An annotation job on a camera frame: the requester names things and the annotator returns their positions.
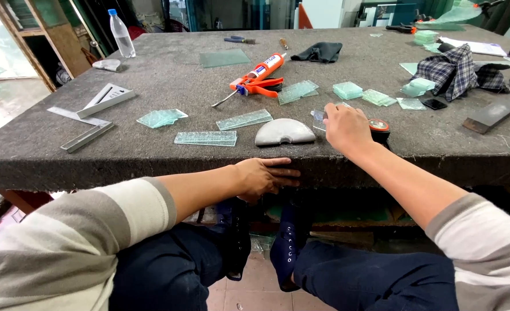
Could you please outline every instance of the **plastic water bottle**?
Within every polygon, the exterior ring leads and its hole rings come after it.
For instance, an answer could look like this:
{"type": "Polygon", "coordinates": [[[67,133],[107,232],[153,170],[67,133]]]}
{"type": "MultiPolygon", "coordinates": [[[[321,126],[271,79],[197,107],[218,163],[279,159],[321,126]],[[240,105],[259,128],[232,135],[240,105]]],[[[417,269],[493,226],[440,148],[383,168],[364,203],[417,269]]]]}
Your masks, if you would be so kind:
{"type": "Polygon", "coordinates": [[[110,9],[109,15],[111,16],[111,32],[113,32],[120,54],[126,58],[136,57],[132,39],[130,39],[126,26],[117,16],[117,10],[110,9]]]}

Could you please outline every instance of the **workbench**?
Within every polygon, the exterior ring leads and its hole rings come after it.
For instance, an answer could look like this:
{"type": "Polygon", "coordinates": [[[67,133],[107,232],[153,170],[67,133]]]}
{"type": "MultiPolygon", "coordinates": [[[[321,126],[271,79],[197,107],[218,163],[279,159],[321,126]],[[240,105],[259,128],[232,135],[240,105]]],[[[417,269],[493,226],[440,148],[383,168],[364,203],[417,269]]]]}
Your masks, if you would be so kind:
{"type": "MultiPolygon", "coordinates": [[[[500,44],[510,50],[510,39],[466,26],[465,32],[438,31],[452,39],[500,44]]],[[[406,97],[399,89],[411,75],[400,62],[418,62],[431,52],[412,43],[413,35],[384,28],[302,29],[251,32],[199,32],[143,34],[134,40],[137,57],[121,59],[126,70],[113,73],[89,69],[47,96],[0,129],[0,189],[58,191],[86,189],[143,176],[198,172],[251,157],[290,157],[291,167],[302,172],[304,187],[373,187],[376,182],[327,142],[325,132],[313,128],[317,139],[303,145],[259,148],[255,134],[262,124],[236,129],[235,147],[175,145],[177,132],[218,131],[215,121],[267,109],[277,118],[293,118],[312,128],[312,109],[341,101],[332,85],[352,81],[391,97],[406,97]],[[371,37],[371,33],[383,33],[371,37]],[[241,35],[256,45],[223,40],[241,35]],[[284,85],[303,80],[318,84],[318,96],[280,106],[277,98],[235,95],[217,108],[211,104],[231,90],[229,83],[251,71],[271,54],[285,52],[279,39],[286,38],[288,56],[273,77],[284,85]],[[342,42],[339,60],[333,64],[291,61],[289,56],[319,41],[342,42]],[[251,63],[202,68],[199,53],[242,49],[251,63]],[[91,128],[46,111],[57,106],[82,109],[107,83],[134,90],[133,99],[92,115],[115,127],[89,144],[67,153],[59,146],[91,128]],[[136,119],[156,109],[180,109],[189,115],[174,125],[148,128],[136,119]]],[[[118,52],[111,58],[120,57],[118,52]]],[[[503,60],[473,54],[474,60],[503,60]]],[[[510,69],[503,71],[510,79],[510,69]]],[[[419,98],[431,98],[428,92],[419,98]]],[[[390,124],[391,150],[404,159],[458,185],[510,185],[510,117],[482,135],[462,127],[477,109],[510,94],[474,89],[446,109],[403,110],[398,104],[377,107],[361,98],[348,103],[369,118],[390,124]]]]}

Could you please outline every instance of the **orange caulking gun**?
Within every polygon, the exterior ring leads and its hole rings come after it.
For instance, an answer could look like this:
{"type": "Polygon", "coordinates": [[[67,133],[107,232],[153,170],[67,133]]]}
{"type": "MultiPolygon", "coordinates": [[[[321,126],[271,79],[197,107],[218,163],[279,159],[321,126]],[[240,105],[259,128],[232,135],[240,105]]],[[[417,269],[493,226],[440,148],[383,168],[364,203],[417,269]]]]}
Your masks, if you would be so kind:
{"type": "Polygon", "coordinates": [[[238,78],[230,83],[230,88],[234,91],[228,95],[228,97],[224,98],[218,103],[215,103],[211,107],[216,107],[221,103],[227,101],[232,95],[236,93],[240,93],[241,95],[249,95],[249,94],[263,94],[268,97],[278,97],[278,93],[272,91],[275,85],[279,85],[284,82],[284,78],[279,79],[265,79],[274,70],[278,69],[284,63],[284,57],[287,53],[274,53],[272,56],[258,64],[255,69],[253,69],[250,73],[244,75],[241,78],[238,78]]]}

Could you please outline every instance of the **striped sleeve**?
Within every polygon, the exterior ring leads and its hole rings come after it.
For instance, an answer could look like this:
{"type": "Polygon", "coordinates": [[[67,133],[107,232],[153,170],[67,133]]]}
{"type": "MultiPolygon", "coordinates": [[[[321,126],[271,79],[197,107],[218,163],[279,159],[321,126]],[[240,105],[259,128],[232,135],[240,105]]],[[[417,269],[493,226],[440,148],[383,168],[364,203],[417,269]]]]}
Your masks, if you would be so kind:
{"type": "Polygon", "coordinates": [[[477,194],[441,211],[426,234],[451,258],[461,310],[510,310],[510,216],[477,194]]]}
{"type": "Polygon", "coordinates": [[[155,178],[65,194],[0,233],[0,308],[62,309],[65,298],[65,309],[100,309],[115,254],[175,222],[155,178]]]}

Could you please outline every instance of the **navy blue shoe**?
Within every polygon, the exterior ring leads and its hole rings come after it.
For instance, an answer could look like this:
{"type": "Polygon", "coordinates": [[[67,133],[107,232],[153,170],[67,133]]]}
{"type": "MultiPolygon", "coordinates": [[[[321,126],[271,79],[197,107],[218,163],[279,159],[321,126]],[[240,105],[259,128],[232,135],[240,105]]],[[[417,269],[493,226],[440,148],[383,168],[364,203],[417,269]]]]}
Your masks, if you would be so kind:
{"type": "Polygon", "coordinates": [[[270,249],[270,261],[278,275],[280,289],[292,292],[300,287],[293,284],[291,274],[301,249],[307,243],[312,215],[303,208],[286,204],[280,216],[280,230],[270,249]]]}
{"type": "Polygon", "coordinates": [[[231,280],[241,280],[251,252],[247,204],[238,198],[231,198],[218,203],[215,210],[217,223],[213,230],[224,235],[226,249],[223,260],[228,270],[226,276],[231,280]]]}

